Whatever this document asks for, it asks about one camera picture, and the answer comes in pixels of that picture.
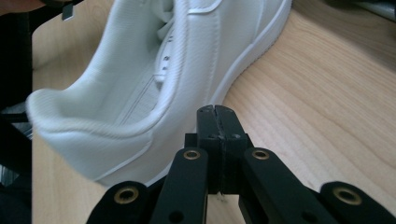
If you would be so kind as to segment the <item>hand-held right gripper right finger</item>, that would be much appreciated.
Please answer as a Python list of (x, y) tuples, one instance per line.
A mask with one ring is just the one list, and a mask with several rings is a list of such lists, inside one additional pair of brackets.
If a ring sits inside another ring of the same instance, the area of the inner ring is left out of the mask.
[(242, 159), (249, 146), (248, 136), (236, 113), (223, 105), (216, 106), (220, 133), (220, 183), (223, 194), (238, 194), (242, 182)]

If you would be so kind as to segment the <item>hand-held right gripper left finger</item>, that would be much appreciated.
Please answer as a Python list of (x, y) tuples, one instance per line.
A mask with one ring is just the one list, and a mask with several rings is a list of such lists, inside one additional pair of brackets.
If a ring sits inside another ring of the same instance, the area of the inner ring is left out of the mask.
[(209, 194), (219, 192), (220, 138), (215, 107), (206, 105), (197, 110), (195, 133), (185, 134), (185, 147), (198, 147), (208, 154), (207, 185)]

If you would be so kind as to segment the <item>white sneaker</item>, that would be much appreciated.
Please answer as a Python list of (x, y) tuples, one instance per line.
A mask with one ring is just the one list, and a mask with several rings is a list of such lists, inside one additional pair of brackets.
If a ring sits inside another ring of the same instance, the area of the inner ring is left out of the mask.
[(27, 99), (37, 133), (103, 186), (163, 177), (196, 111), (277, 40), (292, 0), (115, 0), (85, 72)]

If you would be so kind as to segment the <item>grey tape piece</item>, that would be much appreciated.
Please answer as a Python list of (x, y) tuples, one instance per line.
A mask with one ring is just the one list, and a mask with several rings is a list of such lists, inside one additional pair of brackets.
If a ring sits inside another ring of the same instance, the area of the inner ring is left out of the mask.
[(63, 6), (62, 20), (67, 21), (74, 15), (74, 4), (68, 3)]

